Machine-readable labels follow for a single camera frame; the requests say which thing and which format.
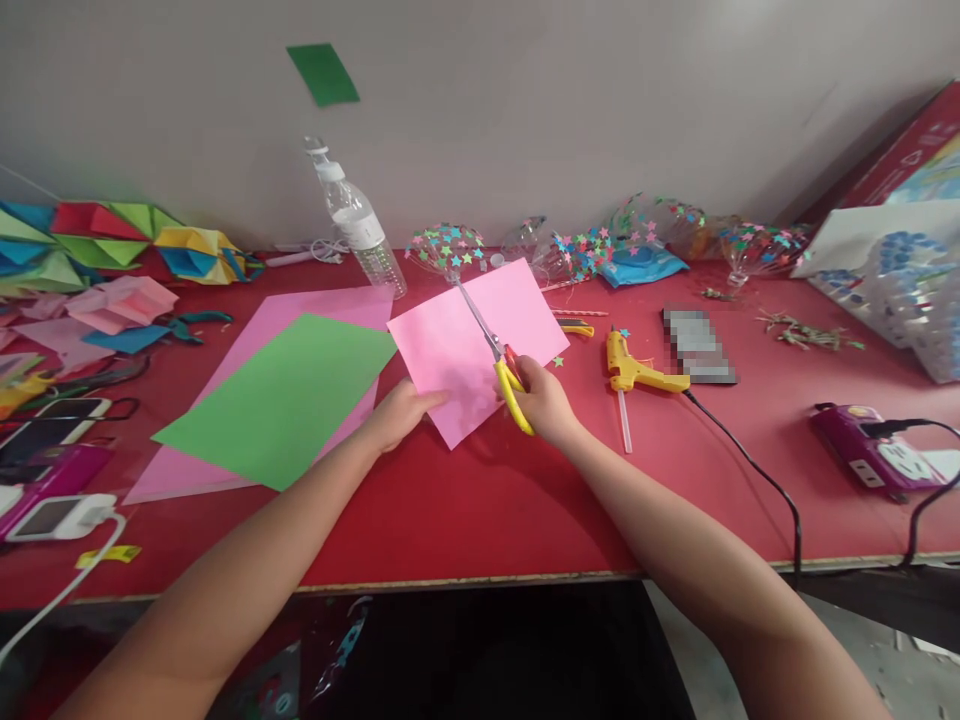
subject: black cable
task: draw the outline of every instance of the black cable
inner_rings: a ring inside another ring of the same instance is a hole
[[[757,464],[757,461],[750,456],[750,453],[748,453],[747,449],[740,444],[740,441],[737,440],[736,437],[734,437],[733,433],[727,430],[726,426],[722,422],[717,420],[717,418],[714,417],[713,413],[711,413],[703,405],[700,404],[700,401],[697,400],[697,398],[694,396],[692,392],[690,392],[689,390],[684,390],[683,394],[687,396],[690,402],[692,402],[694,405],[700,408],[701,412],[703,412],[704,415],[706,415],[708,418],[713,420],[713,422],[716,423],[718,428],[723,430],[724,434],[733,441],[734,445],[737,446],[737,450],[739,450],[741,454],[747,459],[747,462],[753,466],[753,469],[756,470],[758,473],[760,473],[760,475],[763,476],[764,480],[766,480],[768,483],[773,485],[773,487],[776,488],[777,492],[780,493],[781,497],[783,497],[783,499],[787,501],[787,505],[790,506],[790,513],[793,515],[793,579],[792,579],[792,582],[790,583],[790,586],[794,590],[799,589],[800,572],[803,569],[803,545],[802,545],[803,527],[800,524],[800,511],[797,509],[796,503],[793,502],[793,498],[791,498],[790,495],[787,494],[787,491],[784,490],[782,487],[780,487],[780,484],[776,480],[774,480],[772,477],[767,475],[764,469]]]
[[[936,425],[937,427],[942,427],[944,430],[953,433],[957,436],[957,438],[960,438],[960,430],[957,430],[946,423],[937,422],[936,420],[926,420],[924,418],[914,418],[911,420],[888,420],[886,422],[863,424],[860,427],[870,437],[883,438],[890,437],[894,433],[903,432],[907,428],[917,427],[920,425]],[[913,512],[910,514],[910,537],[907,540],[907,553],[903,556],[903,560],[900,561],[899,567],[909,567],[913,564],[913,558],[916,557],[917,544],[920,541],[920,515],[924,510],[933,505],[933,503],[953,490],[958,484],[960,484],[960,473],[957,473],[957,476],[953,480],[948,482],[930,497],[926,498],[923,502],[917,505],[916,508],[914,508]]]

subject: phone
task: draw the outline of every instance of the phone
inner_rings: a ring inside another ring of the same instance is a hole
[[[4,540],[76,540],[89,535],[116,504],[117,496],[106,493],[47,498],[34,506]]]
[[[684,375],[692,383],[735,385],[737,373],[702,310],[664,308],[663,323]]]
[[[101,417],[106,414],[112,404],[112,401],[104,398],[55,400],[0,444],[0,467],[23,465],[39,450],[53,445],[75,443],[96,422],[86,418]],[[44,417],[69,419],[38,420]],[[49,466],[37,466],[34,472],[28,473],[26,477],[22,473],[18,474],[15,481],[17,483],[34,482],[49,470]],[[0,476],[0,483],[9,484],[3,481],[2,476]]]

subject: yellow scissors handle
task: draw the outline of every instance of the yellow scissors handle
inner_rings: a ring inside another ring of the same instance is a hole
[[[500,381],[500,392],[503,394],[503,400],[507,403],[507,408],[510,410],[510,415],[513,417],[514,422],[517,423],[519,428],[527,435],[536,435],[533,431],[533,426],[530,425],[523,416],[520,405],[517,403],[517,396],[514,395],[515,392],[524,392],[523,385],[520,384],[517,377],[510,372],[510,368],[507,367],[503,358],[500,358],[496,362],[493,369],[497,373],[497,380]]]

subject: smartphone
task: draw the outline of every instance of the smartphone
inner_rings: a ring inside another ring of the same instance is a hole
[[[53,445],[69,445],[79,440],[97,418],[104,415],[113,403],[104,398],[77,398],[55,400],[37,413],[36,417],[0,444],[0,467],[23,465],[34,453]],[[69,420],[38,420],[38,418],[72,418]],[[49,466],[37,466],[33,473],[18,473],[16,483],[39,480],[50,471]],[[0,476],[0,483],[9,484]]]
[[[735,385],[737,373],[702,310],[664,308],[663,323],[684,375],[692,383]]]

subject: hand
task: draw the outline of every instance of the hand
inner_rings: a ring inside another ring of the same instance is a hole
[[[377,452],[390,452],[423,419],[430,408],[447,401],[446,391],[419,395],[410,378],[404,378],[380,401],[357,433],[368,438]]]
[[[553,373],[527,355],[517,359],[517,366],[520,380],[530,388],[529,392],[515,393],[517,404],[538,435],[551,445],[559,446],[583,431],[583,426],[573,414],[563,385]]]

